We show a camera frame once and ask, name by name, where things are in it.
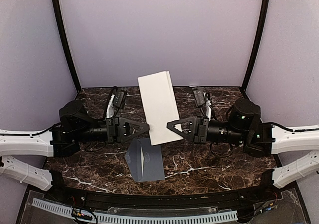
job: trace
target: lavender backdrop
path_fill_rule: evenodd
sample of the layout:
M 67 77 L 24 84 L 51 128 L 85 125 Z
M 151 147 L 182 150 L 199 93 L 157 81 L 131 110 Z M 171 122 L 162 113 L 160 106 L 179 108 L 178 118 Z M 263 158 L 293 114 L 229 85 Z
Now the lavender backdrop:
M 58 122 L 75 88 L 51 0 L 0 0 L 0 128 L 39 130 Z M 19 157 L 41 167 L 43 157 Z M 0 224 L 14 224 L 26 185 L 0 177 Z
M 319 124 L 318 0 L 270 0 L 248 96 L 263 121 L 286 126 Z M 287 164 L 308 152 L 283 153 Z M 298 180 L 312 223 L 319 223 L 319 175 Z
M 174 85 L 240 86 L 261 0 L 60 0 L 83 87 L 136 86 L 170 70 Z

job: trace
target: black frame pole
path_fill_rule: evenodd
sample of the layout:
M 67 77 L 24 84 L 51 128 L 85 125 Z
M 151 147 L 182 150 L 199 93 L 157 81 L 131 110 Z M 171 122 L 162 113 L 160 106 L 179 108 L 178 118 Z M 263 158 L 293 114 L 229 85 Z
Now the black frame pole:
M 248 83 L 249 83 L 251 74 L 253 72 L 255 62 L 256 62 L 256 57 L 257 57 L 261 37 L 263 35 L 268 3 L 269 3 L 269 0 L 262 0 L 262 3 L 261 3 L 261 9 L 260 9 L 260 14 L 259 14 L 259 20 L 258 20 L 254 45 L 253 45 L 253 49 L 252 49 L 251 54 L 250 54 L 245 78 L 244 78 L 243 84 L 241 86 L 243 91 L 246 91 L 246 89 L 247 89 L 247 86 L 248 86 Z
M 65 33 L 65 29 L 64 29 L 59 0 L 52 0 L 52 4 L 53 4 L 56 24 L 58 26 L 58 30 L 59 30 L 60 39 L 61 39 L 64 55 L 66 58 L 66 62 L 68 63 L 68 67 L 69 67 L 71 77 L 72 77 L 74 86 L 76 88 L 76 91 L 79 92 L 81 90 L 81 85 L 80 85 L 80 81 L 79 81 L 78 75 L 77 75 L 76 70 L 75 70 L 75 66 L 74 66 L 73 59 L 72 59 L 71 52 L 70 52 L 69 43 L 68 43 L 68 40 L 66 38 L 66 33 Z

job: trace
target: wire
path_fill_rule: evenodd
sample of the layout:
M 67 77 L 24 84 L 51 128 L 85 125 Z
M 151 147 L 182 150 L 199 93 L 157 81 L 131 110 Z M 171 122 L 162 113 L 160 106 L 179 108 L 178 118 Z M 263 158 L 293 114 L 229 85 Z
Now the wire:
M 275 199 L 274 202 L 268 204 L 265 208 L 274 207 L 274 204 L 275 204 L 275 203 L 277 202 L 277 200 L 278 200 L 278 195 L 277 195 L 277 193 L 276 193 L 276 192 L 273 192 L 273 191 L 271 191 L 271 192 L 275 195 L 276 199 Z M 264 201 L 261 205 L 259 205 L 257 208 L 255 208 L 254 211 L 252 211 L 252 212 L 250 212 L 250 213 L 248 213 L 248 214 L 246 214 L 246 215 L 244 215 L 244 216 L 242 216 L 242 217 L 240 217 L 240 218 L 241 218 L 241 219 L 251 219 L 251 218 L 254 218 L 255 216 L 257 216 L 257 215 L 263 213 L 263 211 L 262 211 L 262 210 L 259 210 L 259 209 L 262 208 L 262 206 L 263 206 L 266 202 L 268 202 L 268 200 Z
M 268 123 L 265 123 L 265 124 L 270 124 L 270 125 L 277 126 L 277 127 L 279 127 L 279 128 L 282 128 L 283 130 L 288 131 L 288 132 L 291 132 L 291 133 L 303 133 L 303 132 L 310 132 L 310 131 L 319 131 L 319 128 L 295 129 L 295 130 L 293 130 L 293 129 L 284 127 L 284 126 L 282 126 L 281 124 L 274 123 L 274 122 L 268 122 Z
M 210 98 L 210 92 L 206 92 L 205 98 L 206 98 L 206 102 L 210 101 L 210 103 L 213 104 L 213 102 Z M 211 108 L 211 116 L 213 117 L 214 120 L 218 121 L 216 114 L 215 114 L 214 107 L 212 105 L 209 105 L 209 107 Z
M 97 151 L 100 151 L 101 149 L 105 148 L 106 147 L 106 143 L 104 143 L 104 145 L 101 147 L 101 148 L 98 148 L 98 149 L 94 149 L 94 150 L 89 150 L 89 147 L 92 145 L 92 143 L 90 143 L 88 146 L 86 146 L 84 148 L 84 151 L 87 152 L 87 153 L 95 153 Z
M 120 108 L 116 108 L 116 110 L 115 110 L 115 112 L 114 112 L 112 118 L 118 115 L 119 110 L 120 110 Z
M 213 151 L 213 145 L 214 145 L 215 143 L 216 143 L 216 145 L 218 144 L 217 142 L 213 142 L 213 143 L 210 144 L 210 147 L 209 147 L 210 152 L 211 152 L 212 155 L 214 155 L 215 157 L 217 157 L 217 158 L 227 158 L 227 157 L 229 157 L 230 155 L 233 154 L 233 152 L 234 152 L 234 147 L 233 147 L 233 145 L 232 145 L 231 143 L 228 143 L 229 149 L 228 149 L 228 153 L 227 153 L 227 154 L 225 154 L 225 155 L 219 155 L 219 154 L 215 153 L 215 152 Z
M 106 103 L 105 103 L 105 107 L 104 107 L 104 112 L 103 112 L 103 117 L 100 119 L 100 120 L 105 120 L 106 119 L 106 113 L 107 113 L 107 110 L 108 110 L 108 105 L 109 105 L 109 102 L 111 100 L 111 97 L 112 97 L 112 94 L 114 91 L 117 91 L 118 88 L 117 86 L 113 86 L 108 94 L 108 97 L 106 99 Z
M 234 108 L 234 105 L 232 105 L 226 112 L 226 120 L 228 120 L 228 115 L 231 112 L 231 110 Z
M 47 131 L 51 131 L 53 128 L 60 126 L 61 123 L 56 123 L 52 125 L 50 128 L 45 129 L 44 131 L 41 131 L 39 133 L 0 133 L 0 136 L 39 136 Z
M 94 219 L 95 219 L 95 224 L 98 224 L 98 218 L 97 218 L 97 216 L 94 214 L 94 212 L 92 212 L 91 210 L 89 210 L 89 209 L 87 209 L 87 208 L 79 207 L 79 206 L 77 206 L 77 205 L 73 205 L 72 208 L 73 208 L 72 210 L 74 210 L 74 208 L 79 209 L 79 213 L 81 213 L 82 210 L 89 212 L 89 213 L 94 217 Z M 90 222 L 91 222 L 91 220 L 87 220 L 87 222 L 78 220 L 78 218 L 77 218 L 76 216 L 75 216 L 74 218 L 75 218 L 76 222 L 79 223 L 79 224 L 86 224 L 86 223 L 90 223 Z
M 204 112 L 203 107 L 200 107 L 200 111 L 201 111 L 201 114 L 202 114 L 204 117 L 207 117 L 207 115 L 206 115 L 205 112 Z
M 274 191 L 272 191 L 272 190 L 269 190 L 269 189 L 266 189 L 265 191 L 264 191 L 264 193 L 267 193 L 267 192 L 270 192 L 270 193 L 272 193 L 272 194 L 274 194 L 275 195 L 275 197 L 276 197 L 276 200 L 274 201 L 274 203 L 277 201 L 277 199 L 278 199 L 278 196 L 277 196 L 277 193 L 276 192 L 274 192 Z M 246 197 L 240 197 L 240 199 L 246 199 L 246 200 L 248 200 L 248 201 L 250 201 L 250 202 L 254 202 L 254 203 L 257 203 L 257 202 L 260 202 L 263 198 L 260 198 L 260 199 L 250 199 L 250 198 L 246 198 Z
M 248 216 L 250 216 L 251 214 L 255 213 L 255 211 L 259 210 L 266 202 L 268 202 L 268 200 L 264 201 L 261 205 L 259 205 L 257 208 L 255 208 L 253 211 L 251 211 L 250 213 L 240 217 L 240 218 L 246 218 Z
M 79 209 L 79 212 L 81 212 L 81 210 L 85 210 L 85 211 L 87 211 L 87 212 L 89 212 L 93 217 L 94 217 L 94 219 L 95 219 L 95 224 L 98 224 L 98 218 L 96 217 L 96 215 L 94 214 L 94 212 L 92 212 L 91 210 L 89 210 L 89 209 L 87 209 L 87 208 L 83 208 L 83 207 L 80 207 L 80 206 L 77 206 L 76 205 L 76 202 L 75 202 L 75 198 L 74 198 L 74 196 L 69 196 L 67 199 L 65 199 L 65 200 L 59 200 L 58 198 L 56 198 L 56 197 L 54 197 L 52 194 L 50 194 L 50 193 L 46 193 L 46 194 L 48 194 L 48 195 L 50 195 L 54 200 L 56 200 L 57 202 L 59 202 L 59 203 L 64 203 L 64 202 L 66 202 L 68 199 L 70 199 L 70 198 L 72 198 L 73 199 L 73 203 L 74 203 L 74 205 L 72 205 L 72 210 L 74 209 L 74 208 L 77 208 L 77 209 Z

